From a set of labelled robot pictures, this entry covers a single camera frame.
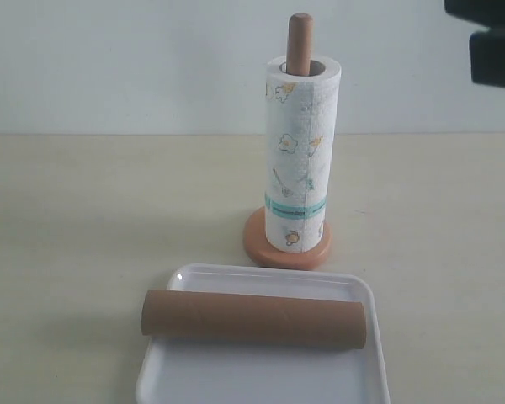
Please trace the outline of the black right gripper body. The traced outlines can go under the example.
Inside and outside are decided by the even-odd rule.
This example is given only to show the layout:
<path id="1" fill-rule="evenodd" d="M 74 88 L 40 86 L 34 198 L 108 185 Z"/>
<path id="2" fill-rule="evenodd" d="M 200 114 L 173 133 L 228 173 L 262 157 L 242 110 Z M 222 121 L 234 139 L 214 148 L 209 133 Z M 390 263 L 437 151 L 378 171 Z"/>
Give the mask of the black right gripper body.
<path id="1" fill-rule="evenodd" d="M 472 82 L 505 88 L 505 0 L 445 0 L 444 10 L 484 28 L 469 38 Z"/>

